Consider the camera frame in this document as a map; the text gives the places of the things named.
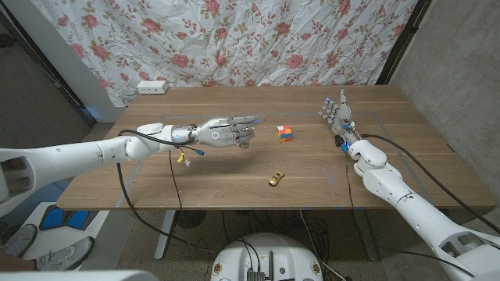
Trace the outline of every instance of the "table surface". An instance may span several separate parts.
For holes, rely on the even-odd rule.
[[[346,157],[334,145],[334,134],[318,116],[325,97],[338,101],[341,87],[191,87],[170,88],[166,94],[139,95],[106,138],[140,125],[200,124],[214,116],[262,116],[249,149],[211,148],[199,156],[186,150],[188,168],[173,153],[173,171],[185,209],[309,209],[351,208]],[[419,159],[449,190],[468,205],[490,208],[496,200],[460,157],[392,86],[346,86],[348,104],[360,133],[389,137]],[[279,143],[277,126],[289,125],[291,142]],[[370,138],[387,154],[414,191],[439,208],[458,206],[407,156],[390,144]],[[349,159],[348,178],[355,207],[390,208],[363,186]],[[127,181],[136,162],[122,165]],[[268,179],[276,170],[284,178],[275,187]],[[169,153],[146,159],[131,180],[130,199],[136,208],[179,209],[169,167]],[[57,201],[60,208],[113,209],[121,195],[116,166],[76,176]],[[120,208],[128,208],[125,200]]]

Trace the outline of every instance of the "black wire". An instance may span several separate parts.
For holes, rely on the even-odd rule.
[[[145,226],[147,226],[148,228],[156,231],[157,233],[159,234],[162,234],[162,235],[165,235],[166,237],[169,237],[171,239],[174,239],[174,240],[177,240],[181,243],[184,243],[186,245],[189,245],[189,246],[193,246],[193,247],[196,247],[200,250],[204,250],[204,251],[208,251],[210,254],[212,254],[214,257],[216,257],[216,254],[208,249],[208,248],[204,248],[204,247],[199,247],[199,246],[194,246],[194,245],[191,245],[189,242],[187,242],[186,240],[183,240],[179,237],[175,237],[174,235],[170,234],[170,233],[166,233],[156,227],[154,227],[153,225],[151,225],[149,222],[146,222],[145,220],[143,220],[143,218],[138,214],[138,212],[135,210],[135,207],[134,205],[132,204],[132,202],[130,201],[130,198],[128,197],[128,193],[127,193],[127,190],[125,189],[125,183],[123,183],[123,175],[122,175],[122,168],[121,168],[121,165],[119,163],[116,164],[116,167],[118,169],[118,179],[120,180],[120,186],[122,187],[122,192],[123,192],[123,196],[125,197],[125,200],[127,201],[127,204],[128,204],[128,207],[130,208],[130,210],[132,211],[132,213],[134,214],[135,218],[137,220],[139,220],[139,222],[142,222]]]
[[[493,223],[491,223],[490,221],[485,219],[482,215],[480,215],[479,213],[474,211],[471,207],[469,207],[469,205],[465,204],[462,200],[460,200],[460,198],[456,197],[456,195],[454,195],[448,188],[446,188],[441,182],[439,182],[438,179],[436,179],[434,176],[432,176],[432,174],[429,171],[427,171],[427,169],[425,169],[425,167],[422,164],[420,164],[420,162],[418,160],[416,160],[416,158],[413,157],[413,155],[411,153],[409,153],[406,149],[404,149],[401,145],[396,144],[394,141],[389,140],[385,137],[377,136],[374,134],[365,133],[365,134],[362,134],[361,136],[362,137],[375,137],[375,138],[381,139],[383,141],[387,141],[389,144],[392,144],[395,147],[397,147],[399,150],[405,152],[408,155],[408,157],[410,157],[423,170],[423,172],[426,173],[430,177],[431,180],[433,180],[444,192],[446,192],[446,194],[448,194],[451,198],[453,198],[453,200],[457,201],[460,205],[462,205],[462,207],[464,207],[467,211],[469,211],[471,214],[473,214],[476,218],[480,219],[487,226],[490,226],[494,231],[496,231],[498,234],[500,234],[500,228],[498,228],[496,225],[494,225]]]
[[[208,247],[208,246],[209,246],[209,245],[207,245],[207,243],[203,240],[203,238],[200,238],[200,239],[198,240],[198,242],[197,242],[197,244],[196,244],[196,245],[198,246],[198,245],[200,244],[200,242],[203,242],[203,244],[205,245],[205,247]],[[211,262],[210,262],[210,256],[209,256],[209,263],[208,263],[208,265],[206,266],[205,278],[203,279],[204,281],[206,280],[206,276],[209,274],[210,264],[211,264]]]
[[[179,145],[179,146],[177,146],[177,147],[178,147],[178,148],[187,148],[187,149],[191,149],[192,151],[196,151],[196,149],[194,149],[194,148],[190,148],[190,147],[187,147],[187,146],[185,146],[185,145]]]
[[[349,174],[348,174],[348,154],[347,154],[347,152],[345,153],[345,176],[347,177],[347,184],[349,185],[349,199],[351,199],[352,216],[353,216],[354,222],[356,224],[356,229],[358,230],[359,234],[361,234],[363,237],[367,237],[365,235],[365,233],[363,233],[362,230],[359,228],[358,221],[356,221],[356,217],[354,216],[354,204],[352,203],[351,183],[349,182]],[[474,274],[472,274],[472,272],[469,272],[466,269],[463,269],[463,268],[459,267],[458,265],[455,265],[455,264],[453,264],[453,263],[451,263],[449,261],[446,261],[444,259],[440,259],[440,258],[431,256],[431,255],[428,255],[428,254],[421,254],[421,253],[416,253],[416,252],[411,252],[411,251],[402,251],[402,250],[397,250],[397,249],[393,249],[393,248],[389,248],[389,247],[380,246],[379,244],[375,243],[375,239],[374,238],[372,238],[372,241],[373,241],[373,244],[375,245],[375,247],[379,247],[381,249],[385,249],[385,250],[389,250],[389,251],[394,251],[394,252],[402,253],[402,254],[413,254],[413,255],[417,255],[417,256],[421,256],[421,257],[432,258],[432,259],[434,259],[436,261],[444,262],[447,265],[451,265],[454,268],[459,269],[459,270],[465,272],[469,276],[474,277]]]
[[[248,249],[247,247],[247,244],[243,243],[245,248],[247,248],[247,252],[248,252],[248,258],[250,258],[250,269],[253,271],[253,263],[252,263],[252,255],[250,254],[250,250]]]
[[[182,209],[182,202],[180,202],[179,189],[177,188],[177,183],[175,181],[175,176],[173,175],[172,154],[170,152],[171,151],[169,151],[170,171],[172,172],[172,180],[173,180],[173,185],[175,186],[175,191],[177,192],[177,198],[179,198],[180,215],[183,215],[184,214],[184,210]]]
[[[222,225],[224,227],[224,233],[226,234],[226,242],[229,243],[229,234],[227,233],[227,229],[226,229],[226,220],[224,219],[226,215],[226,210],[223,210],[222,211]]]
[[[240,241],[240,242],[242,242],[244,244],[247,244],[255,252],[255,255],[257,256],[257,263],[258,263],[258,265],[257,265],[257,272],[260,272],[259,254],[257,254],[257,251],[255,250],[255,248],[250,243],[247,243],[245,240],[243,240],[243,237],[241,239],[236,239],[236,241]]]
[[[171,142],[171,141],[166,141],[166,140],[160,140],[159,138],[151,137],[151,136],[149,136],[149,135],[147,135],[145,133],[139,133],[136,130],[128,130],[128,129],[121,130],[120,133],[118,133],[118,136],[123,136],[123,133],[132,133],[134,135],[138,135],[139,137],[143,137],[143,138],[148,139],[150,141],[155,141],[155,142],[158,142],[160,144],[173,145],[175,147],[179,147],[179,146],[182,146],[182,145],[192,144],[193,143],[193,140],[188,140],[188,141],[181,142],[181,143],[176,143],[176,142]]]

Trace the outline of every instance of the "white electrical outlet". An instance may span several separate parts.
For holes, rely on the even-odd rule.
[[[137,86],[140,94],[165,94],[168,88],[166,81],[141,81]]]

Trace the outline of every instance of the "white robotic arm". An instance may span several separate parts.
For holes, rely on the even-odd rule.
[[[0,149],[0,217],[38,188],[104,165],[141,161],[178,145],[197,142],[216,148],[239,143],[241,148],[248,148],[257,122],[254,116],[244,116],[215,118],[202,125],[163,126],[154,123],[137,129],[142,136],[118,136],[47,148]]]
[[[478,279],[495,273],[500,276],[500,237],[454,223],[412,190],[401,173],[387,162],[386,154],[356,132],[344,90],[341,92],[343,106],[339,107],[329,98],[326,103],[320,115],[332,126],[336,144],[358,160],[354,164],[355,172],[362,177],[369,192],[394,207],[436,257],[465,269]],[[475,279],[454,266],[441,264],[453,280]]]

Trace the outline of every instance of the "sneaker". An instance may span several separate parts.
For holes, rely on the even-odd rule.
[[[38,257],[35,260],[35,268],[41,271],[75,269],[87,259],[93,246],[94,238],[85,237],[69,247]]]
[[[7,240],[5,245],[0,246],[0,251],[4,251],[6,254],[13,257],[23,257],[26,250],[33,244],[34,239],[37,237],[37,232],[38,229],[35,225],[26,224],[25,226],[21,226],[19,230]]]

